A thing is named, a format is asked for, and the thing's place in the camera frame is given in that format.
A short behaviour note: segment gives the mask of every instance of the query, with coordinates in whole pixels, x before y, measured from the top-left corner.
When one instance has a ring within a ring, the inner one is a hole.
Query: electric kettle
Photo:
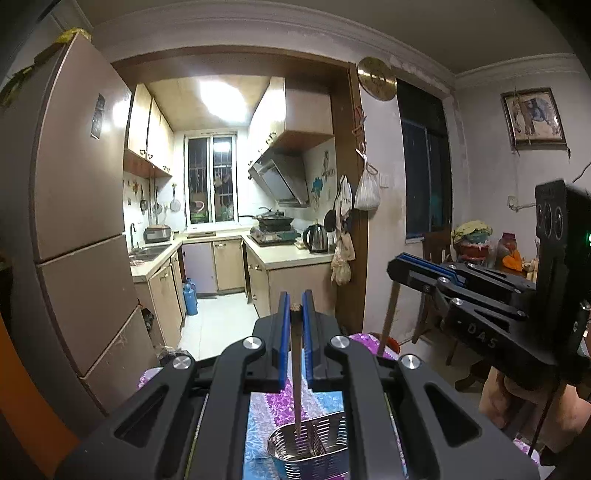
[[[301,236],[310,253],[325,253],[329,250],[329,239],[326,229],[319,223],[310,225]]]

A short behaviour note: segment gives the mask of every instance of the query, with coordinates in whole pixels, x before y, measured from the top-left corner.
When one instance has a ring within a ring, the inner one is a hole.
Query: metal screw
[[[173,359],[173,367],[177,370],[186,370],[191,366],[191,358],[187,355],[176,356]]]
[[[421,359],[413,354],[404,355],[400,361],[409,370],[415,370],[421,366]]]
[[[347,348],[351,343],[350,340],[342,335],[335,335],[330,339],[330,343],[335,348]]]
[[[261,347],[262,340],[259,337],[246,337],[242,344],[244,345],[244,348],[256,350]]]

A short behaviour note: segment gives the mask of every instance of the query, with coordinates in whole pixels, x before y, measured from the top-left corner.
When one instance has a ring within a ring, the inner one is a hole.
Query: window
[[[452,171],[443,104],[398,81],[406,172],[406,238],[451,228]]]
[[[187,223],[232,222],[236,208],[236,135],[187,138]]]

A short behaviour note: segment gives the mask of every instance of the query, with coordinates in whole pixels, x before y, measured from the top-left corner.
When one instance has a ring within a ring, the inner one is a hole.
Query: stainless steel basket
[[[349,471],[347,425],[344,412],[331,413],[301,423],[288,423],[267,440],[267,450],[282,480],[325,480]]]

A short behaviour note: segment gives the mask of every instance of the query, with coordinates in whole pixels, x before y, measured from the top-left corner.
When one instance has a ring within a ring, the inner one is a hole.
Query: framed picture
[[[560,115],[550,88],[501,95],[513,148],[566,145]]]

